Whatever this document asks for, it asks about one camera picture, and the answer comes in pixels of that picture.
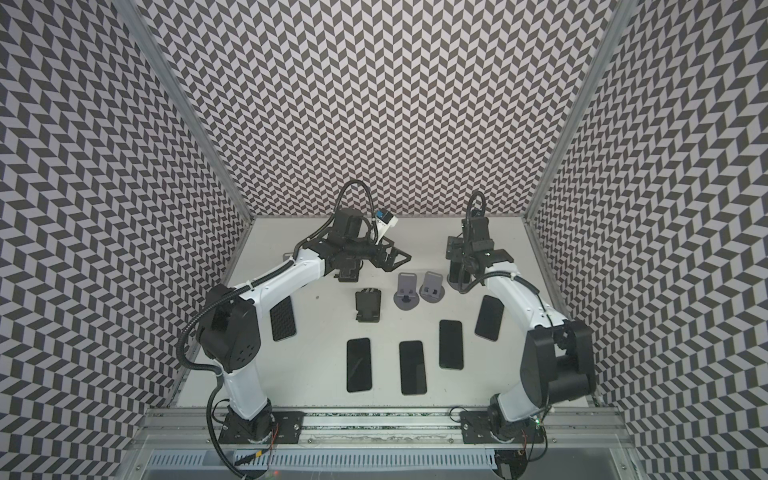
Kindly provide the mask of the black folding phone stand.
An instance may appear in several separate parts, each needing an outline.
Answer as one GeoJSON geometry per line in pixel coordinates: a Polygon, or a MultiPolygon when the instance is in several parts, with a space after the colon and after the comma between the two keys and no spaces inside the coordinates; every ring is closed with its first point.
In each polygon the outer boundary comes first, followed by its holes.
{"type": "Polygon", "coordinates": [[[356,320],[360,323],[378,323],[381,312],[381,291],[365,288],[355,293],[356,320]]]}

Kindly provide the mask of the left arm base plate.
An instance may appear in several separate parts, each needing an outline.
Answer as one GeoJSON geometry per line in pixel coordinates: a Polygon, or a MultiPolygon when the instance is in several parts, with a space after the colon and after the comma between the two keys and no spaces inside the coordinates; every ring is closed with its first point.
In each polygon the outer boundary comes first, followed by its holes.
{"type": "Polygon", "coordinates": [[[297,444],[305,413],[301,411],[264,411],[252,420],[228,413],[218,436],[225,445],[297,444]]]}

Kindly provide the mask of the grey round stand centre-right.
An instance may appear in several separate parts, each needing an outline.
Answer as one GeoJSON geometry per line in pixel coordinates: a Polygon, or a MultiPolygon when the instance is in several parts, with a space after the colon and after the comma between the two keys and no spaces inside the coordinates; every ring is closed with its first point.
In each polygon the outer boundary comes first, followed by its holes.
{"type": "Polygon", "coordinates": [[[445,295],[443,286],[444,277],[442,274],[427,271],[423,278],[423,283],[419,288],[420,297],[428,303],[438,303],[445,295]]]}

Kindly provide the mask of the white ribbed vent strip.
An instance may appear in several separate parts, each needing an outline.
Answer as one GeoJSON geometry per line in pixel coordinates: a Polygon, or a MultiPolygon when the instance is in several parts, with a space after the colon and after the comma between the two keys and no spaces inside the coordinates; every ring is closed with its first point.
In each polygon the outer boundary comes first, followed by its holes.
{"type": "MultiPolygon", "coordinates": [[[[491,470],[497,466],[492,451],[468,449],[415,450],[282,450],[255,457],[237,451],[234,463],[240,470],[286,471],[404,471],[404,470],[491,470]]],[[[149,470],[212,470],[222,466],[219,457],[205,450],[155,451],[147,463],[149,470]]]]}

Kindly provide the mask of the black rectangular phone stand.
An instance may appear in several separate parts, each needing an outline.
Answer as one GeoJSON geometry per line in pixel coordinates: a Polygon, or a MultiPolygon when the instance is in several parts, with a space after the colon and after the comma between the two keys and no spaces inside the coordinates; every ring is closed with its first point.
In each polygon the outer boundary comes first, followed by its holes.
{"type": "Polygon", "coordinates": [[[360,270],[361,264],[359,262],[345,264],[338,269],[335,278],[342,283],[356,283],[359,281],[360,270]]]}

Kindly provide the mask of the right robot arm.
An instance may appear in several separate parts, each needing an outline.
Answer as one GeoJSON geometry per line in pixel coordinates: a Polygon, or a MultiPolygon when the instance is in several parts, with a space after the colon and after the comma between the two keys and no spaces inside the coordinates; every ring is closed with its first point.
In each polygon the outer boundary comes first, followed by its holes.
{"type": "Polygon", "coordinates": [[[544,301],[513,257],[495,247],[487,217],[470,211],[462,220],[461,234],[448,238],[446,258],[449,278],[459,293],[486,287],[526,334],[519,382],[493,395],[487,409],[489,430],[497,440],[516,440],[551,405],[595,392],[591,328],[544,301]]]}

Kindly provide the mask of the grey round stand far right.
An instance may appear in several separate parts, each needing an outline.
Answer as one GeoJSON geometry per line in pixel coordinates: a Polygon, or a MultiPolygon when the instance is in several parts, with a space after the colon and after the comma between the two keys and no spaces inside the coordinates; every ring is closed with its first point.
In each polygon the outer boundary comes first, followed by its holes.
{"type": "Polygon", "coordinates": [[[474,288],[475,282],[449,282],[448,285],[460,294],[466,294],[474,288]]]}

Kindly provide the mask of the black phone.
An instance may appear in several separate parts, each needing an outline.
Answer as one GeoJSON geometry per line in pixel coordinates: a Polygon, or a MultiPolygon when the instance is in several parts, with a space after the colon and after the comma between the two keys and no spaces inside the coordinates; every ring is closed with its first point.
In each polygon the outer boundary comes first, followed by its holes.
{"type": "Polygon", "coordinates": [[[290,296],[270,309],[272,338],[275,342],[286,340],[297,334],[293,303],[290,296]]]}
{"type": "Polygon", "coordinates": [[[346,389],[349,393],[369,391],[372,388],[372,356],[369,338],[347,342],[346,389]]]}
{"type": "Polygon", "coordinates": [[[426,365],[423,343],[403,341],[399,344],[400,382],[403,395],[423,395],[427,392],[426,365]]]}
{"type": "Polygon", "coordinates": [[[496,297],[485,295],[480,304],[474,333],[476,336],[495,342],[498,340],[504,315],[504,305],[496,297]]]}
{"type": "Polygon", "coordinates": [[[471,274],[464,268],[464,264],[460,261],[451,261],[449,264],[449,282],[470,282],[471,274]]]}
{"type": "Polygon", "coordinates": [[[439,366],[450,370],[464,368],[463,326],[460,321],[443,319],[439,323],[439,366]]]}

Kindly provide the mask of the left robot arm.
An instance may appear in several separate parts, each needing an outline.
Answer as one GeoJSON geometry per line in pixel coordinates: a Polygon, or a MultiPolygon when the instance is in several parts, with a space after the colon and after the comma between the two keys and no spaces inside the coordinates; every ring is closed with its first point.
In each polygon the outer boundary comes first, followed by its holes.
{"type": "Polygon", "coordinates": [[[337,210],[316,232],[299,241],[283,263],[236,288],[214,288],[197,321],[197,343],[213,361],[217,382],[229,399],[227,418],[259,441],[271,432],[272,406],[256,366],[260,319],[282,309],[292,294],[336,271],[341,282],[358,278],[361,265],[392,272],[411,256],[386,236],[398,217],[387,209],[370,215],[337,210]]]}

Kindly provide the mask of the aluminium front rail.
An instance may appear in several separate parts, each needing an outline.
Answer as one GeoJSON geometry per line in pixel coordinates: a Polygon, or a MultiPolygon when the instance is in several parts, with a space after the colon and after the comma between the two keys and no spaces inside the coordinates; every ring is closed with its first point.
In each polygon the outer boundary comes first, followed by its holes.
{"type": "Polygon", "coordinates": [[[465,444],[459,424],[462,410],[470,407],[437,408],[275,408],[305,413],[296,448],[423,448],[480,447],[511,448],[619,448],[633,445],[618,411],[600,407],[556,407],[541,427],[547,440],[530,444],[465,444]]]}

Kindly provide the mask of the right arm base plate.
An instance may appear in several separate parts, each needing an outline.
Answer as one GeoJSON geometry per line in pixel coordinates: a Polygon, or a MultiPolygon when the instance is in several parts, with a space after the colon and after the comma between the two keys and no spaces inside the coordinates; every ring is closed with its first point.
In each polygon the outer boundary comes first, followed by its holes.
{"type": "Polygon", "coordinates": [[[508,422],[491,418],[487,411],[462,410],[459,424],[465,444],[543,443],[543,428],[533,418],[508,422]]]}

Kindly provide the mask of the grey round stand centre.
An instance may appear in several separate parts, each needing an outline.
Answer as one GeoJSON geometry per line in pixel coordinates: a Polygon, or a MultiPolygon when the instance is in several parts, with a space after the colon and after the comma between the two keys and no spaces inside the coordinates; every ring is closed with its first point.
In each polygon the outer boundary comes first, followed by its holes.
{"type": "Polygon", "coordinates": [[[418,276],[415,273],[403,272],[398,275],[393,301],[403,311],[410,311],[419,304],[418,276]]]}

